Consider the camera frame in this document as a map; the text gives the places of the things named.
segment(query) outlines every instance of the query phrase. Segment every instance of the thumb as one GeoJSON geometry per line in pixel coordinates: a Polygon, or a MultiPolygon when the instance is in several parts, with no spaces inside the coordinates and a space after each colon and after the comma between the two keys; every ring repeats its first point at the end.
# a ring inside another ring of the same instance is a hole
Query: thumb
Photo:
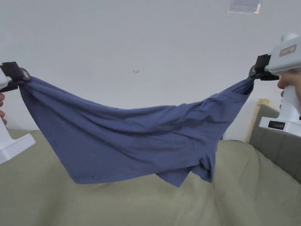
{"type": "Polygon", "coordinates": [[[296,73],[283,73],[281,75],[281,79],[278,82],[277,86],[280,89],[284,89],[285,87],[292,85],[292,86],[298,86],[301,83],[300,75],[296,73]]]}

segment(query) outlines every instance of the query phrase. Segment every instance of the white wall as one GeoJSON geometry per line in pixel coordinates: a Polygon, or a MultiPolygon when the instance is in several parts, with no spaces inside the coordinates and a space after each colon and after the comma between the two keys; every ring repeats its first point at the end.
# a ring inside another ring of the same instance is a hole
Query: white wall
{"type": "MultiPolygon", "coordinates": [[[[228,5],[2,0],[0,62],[16,61],[32,76],[112,107],[196,102],[246,78],[283,33],[301,34],[301,1],[264,0],[259,15],[228,13],[228,5]]],[[[276,82],[256,81],[228,139],[245,138],[258,98],[278,107],[276,82]]],[[[3,110],[9,127],[36,128],[19,91],[6,93],[3,110]]]]}

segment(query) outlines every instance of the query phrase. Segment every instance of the wrinkled fabric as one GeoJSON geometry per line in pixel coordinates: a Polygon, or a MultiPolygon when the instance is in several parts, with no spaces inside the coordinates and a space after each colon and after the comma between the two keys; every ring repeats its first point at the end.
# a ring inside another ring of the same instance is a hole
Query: wrinkled fabric
{"type": "Polygon", "coordinates": [[[20,91],[76,183],[157,174],[179,187],[190,171],[212,182],[217,143],[253,84],[246,79],[196,103],[130,110],[84,100],[34,77],[20,91]]]}

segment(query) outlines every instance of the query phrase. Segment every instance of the display screen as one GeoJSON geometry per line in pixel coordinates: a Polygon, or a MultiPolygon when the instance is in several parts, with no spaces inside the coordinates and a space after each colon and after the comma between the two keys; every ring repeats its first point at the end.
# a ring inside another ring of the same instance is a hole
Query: display screen
{"type": "Polygon", "coordinates": [[[276,122],[276,121],[270,121],[268,124],[269,128],[277,129],[277,130],[283,130],[285,126],[284,122],[276,122]]]}

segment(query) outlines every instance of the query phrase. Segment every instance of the label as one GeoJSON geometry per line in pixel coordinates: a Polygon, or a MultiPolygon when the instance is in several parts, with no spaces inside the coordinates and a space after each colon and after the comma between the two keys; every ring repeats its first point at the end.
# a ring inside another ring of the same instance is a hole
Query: label
{"type": "Polygon", "coordinates": [[[280,55],[279,56],[285,56],[287,54],[293,53],[296,51],[297,45],[288,47],[286,49],[281,50],[280,55]]]}

